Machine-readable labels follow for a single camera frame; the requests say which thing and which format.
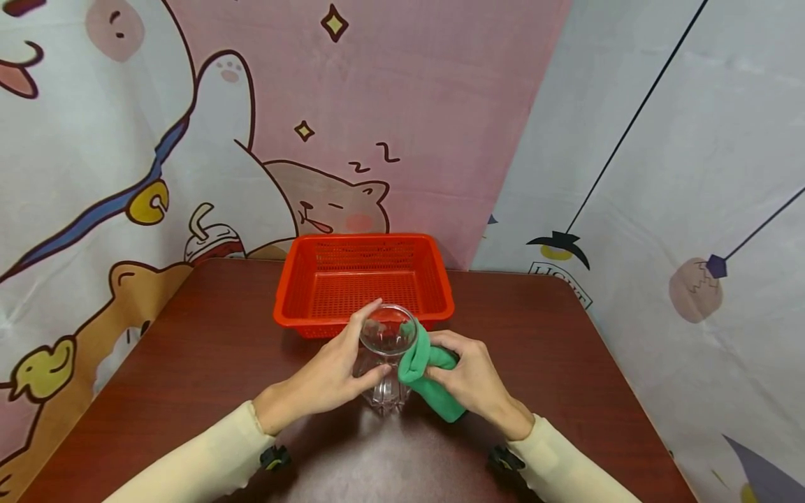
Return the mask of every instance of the blue collar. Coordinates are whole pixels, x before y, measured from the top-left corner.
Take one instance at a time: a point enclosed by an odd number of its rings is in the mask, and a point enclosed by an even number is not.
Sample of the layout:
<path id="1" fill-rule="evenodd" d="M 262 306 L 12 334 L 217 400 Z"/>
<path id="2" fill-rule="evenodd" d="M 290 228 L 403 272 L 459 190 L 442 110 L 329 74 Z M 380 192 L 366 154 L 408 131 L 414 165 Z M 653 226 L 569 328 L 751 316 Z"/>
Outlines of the blue collar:
<path id="1" fill-rule="evenodd" d="M 168 130 L 162 137 L 159 145 L 154 149 L 154 162 L 151 163 L 151 169 L 148 171 L 148 175 L 146 175 L 145 178 L 117 194 L 113 194 L 112 196 L 96 202 L 88 209 L 84 210 L 84 212 L 67 227 L 61 229 L 58 233 L 50 236 L 24 254 L 17 263 L 0 277 L 0 282 L 5 281 L 18 272 L 33 266 L 53 254 L 59 253 L 63 249 L 69 248 L 80 241 L 89 231 L 95 229 L 102 221 L 106 221 L 112 216 L 125 212 L 129 203 L 137 194 L 162 177 L 163 163 L 167 160 L 168 155 L 171 154 L 173 147 L 175 147 L 182 136 L 184 136 L 184 132 L 187 129 L 188 118 L 182 118 Z"/>

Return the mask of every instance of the purple triangle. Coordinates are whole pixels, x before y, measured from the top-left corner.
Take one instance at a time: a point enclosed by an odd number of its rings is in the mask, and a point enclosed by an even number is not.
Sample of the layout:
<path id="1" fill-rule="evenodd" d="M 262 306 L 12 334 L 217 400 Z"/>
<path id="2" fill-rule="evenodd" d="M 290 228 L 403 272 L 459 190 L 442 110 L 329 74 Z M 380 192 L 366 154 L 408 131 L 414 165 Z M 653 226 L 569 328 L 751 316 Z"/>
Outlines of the purple triangle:
<path id="1" fill-rule="evenodd" d="M 741 460 L 749 486 L 758 503 L 802 503 L 805 487 L 759 454 L 724 436 Z"/>

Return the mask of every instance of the table surface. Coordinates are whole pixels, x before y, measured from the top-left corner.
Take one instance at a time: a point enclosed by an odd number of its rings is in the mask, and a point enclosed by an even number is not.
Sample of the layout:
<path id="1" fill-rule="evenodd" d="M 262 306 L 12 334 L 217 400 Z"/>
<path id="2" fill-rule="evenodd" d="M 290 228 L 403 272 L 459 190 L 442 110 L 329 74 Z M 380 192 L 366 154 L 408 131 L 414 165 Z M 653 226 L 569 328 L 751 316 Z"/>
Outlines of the table surface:
<path id="1" fill-rule="evenodd" d="M 198 266 L 22 501 L 102 501 L 321 346 L 272 320 L 282 264 Z M 450 272 L 445 324 L 483 340 L 506 387 L 645 503 L 696 501 L 571 288 L 537 275 Z M 226 501 L 539 501 L 486 465 L 502 437 L 449 425 L 412 395 L 381 418 L 359 398 L 278 437 L 292 463 Z"/>

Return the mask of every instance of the red plastic basket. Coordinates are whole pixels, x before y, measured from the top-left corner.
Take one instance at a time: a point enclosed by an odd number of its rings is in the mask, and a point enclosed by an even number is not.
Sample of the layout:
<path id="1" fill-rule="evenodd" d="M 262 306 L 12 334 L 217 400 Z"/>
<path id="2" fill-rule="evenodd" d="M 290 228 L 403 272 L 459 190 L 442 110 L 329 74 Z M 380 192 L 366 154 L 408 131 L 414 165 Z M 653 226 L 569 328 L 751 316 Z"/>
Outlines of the red plastic basket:
<path id="1" fill-rule="evenodd" d="M 452 316 L 450 283 L 432 237 L 297 237 L 279 280 L 274 319 L 302 337 L 334 337 L 349 315 L 377 297 L 405 307 L 426 329 Z"/>

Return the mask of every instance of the cat ear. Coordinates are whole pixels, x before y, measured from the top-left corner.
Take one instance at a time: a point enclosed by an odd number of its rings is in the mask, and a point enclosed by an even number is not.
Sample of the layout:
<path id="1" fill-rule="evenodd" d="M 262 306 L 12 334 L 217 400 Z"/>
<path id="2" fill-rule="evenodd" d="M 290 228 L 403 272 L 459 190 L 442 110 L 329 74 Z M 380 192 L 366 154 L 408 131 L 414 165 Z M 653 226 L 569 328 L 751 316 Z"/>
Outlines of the cat ear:
<path id="1" fill-rule="evenodd" d="M 389 184 L 386 182 L 363 182 L 355 187 L 378 203 L 389 193 Z"/>

